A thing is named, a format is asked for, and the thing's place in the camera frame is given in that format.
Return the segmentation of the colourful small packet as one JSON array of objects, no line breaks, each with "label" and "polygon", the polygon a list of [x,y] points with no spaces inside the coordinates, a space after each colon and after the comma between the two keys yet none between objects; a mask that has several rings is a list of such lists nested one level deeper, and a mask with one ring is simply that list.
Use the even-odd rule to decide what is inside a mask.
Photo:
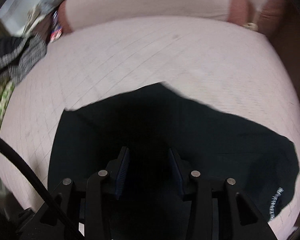
[{"label": "colourful small packet", "polygon": [[55,42],[58,40],[63,33],[63,28],[61,27],[58,20],[58,12],[55,11],[52,15],[52,25],[51,25],[51,35],[50,42]]}]

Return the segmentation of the black pants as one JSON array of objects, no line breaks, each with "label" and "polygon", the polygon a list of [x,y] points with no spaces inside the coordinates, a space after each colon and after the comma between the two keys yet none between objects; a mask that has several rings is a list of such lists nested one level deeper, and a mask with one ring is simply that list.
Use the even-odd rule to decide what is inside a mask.
[{"label": "black pants", "polygon": [[162,83],[63,111],[47,185],[87,179],[123,147],[158,169],[169,150],[208,180],[234,178],[266,220],[293,199],[299,163],[294,144],[261,124],[183,98]]}]

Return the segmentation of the pink sofa back cushion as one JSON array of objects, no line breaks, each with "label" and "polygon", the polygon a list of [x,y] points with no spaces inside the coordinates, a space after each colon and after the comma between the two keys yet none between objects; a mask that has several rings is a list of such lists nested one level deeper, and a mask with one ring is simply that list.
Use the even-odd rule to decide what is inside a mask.
[{"label": "pink sofa back cushion", "polygon": [[248,22],[247,0],[65,0],[58,20],[65,33],[118,19],[146,16],[189,16]]}]

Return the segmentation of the pink and maroon bolster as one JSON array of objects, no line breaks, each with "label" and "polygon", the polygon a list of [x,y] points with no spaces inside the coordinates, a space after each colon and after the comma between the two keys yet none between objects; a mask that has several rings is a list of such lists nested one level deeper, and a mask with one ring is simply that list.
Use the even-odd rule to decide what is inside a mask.
[{"label": "pink and maroon bolster", "polygon": [[254,23],[257,31],[270,38],[285,14],[287,0],[264,0],[256,9]]}]

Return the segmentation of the black and white striped garment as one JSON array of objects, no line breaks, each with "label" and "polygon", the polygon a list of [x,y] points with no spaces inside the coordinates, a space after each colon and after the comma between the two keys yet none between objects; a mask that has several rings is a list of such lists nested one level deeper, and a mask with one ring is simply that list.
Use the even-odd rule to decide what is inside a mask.
[{"label": "black and white striped garment", "polygon": [[47,45],[38,34],[0,38],[0,85],[19,84],[47,54]]}]

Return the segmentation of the cream knotted tassel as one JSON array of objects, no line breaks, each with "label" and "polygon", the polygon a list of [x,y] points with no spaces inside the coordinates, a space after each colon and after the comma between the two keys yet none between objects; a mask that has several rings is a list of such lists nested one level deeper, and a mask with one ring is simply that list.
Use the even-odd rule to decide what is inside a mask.
[{"label": "cream knotted tassel", "polygon": [[258,26],[256,23],[248,22],[243,25],[244,28],[252,30],[252,31],[258,31]]}]

